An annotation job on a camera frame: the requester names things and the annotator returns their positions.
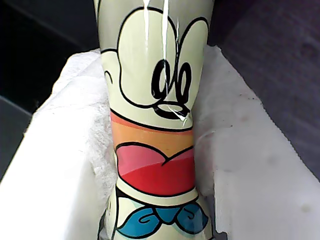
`cartoon eye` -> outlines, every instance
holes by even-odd
[[[160,60],[153,71],[151,92],[155,99],[164,99],[168,95],[170,84],[170,65],[162,59]]]
[[[175,86],[176,99],[181,104],[186,104],[189,99],[189,90],[191,86],[192,72],[190,64],[185,62],[179,71],[178,80]]]
[[[208,36],[207,20],[196,18],[186,28],[180,44],[176,98],[192,109],[199,89]]]
[[[124,22],[118,42],[120,90],[132,105],[149,108],[168,94],[177,53],[175,36],[171,20],[156,10],[148,10],[147,17],[143,9],[137,10]]]

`cartoon illustration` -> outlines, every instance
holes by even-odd
[[[101,51],[118,171],[105,215],[110,240],[213,239],[195,188],[191,116],[207,20],[178,32],[161,10],[139,7],[123,21],[117,48]]]

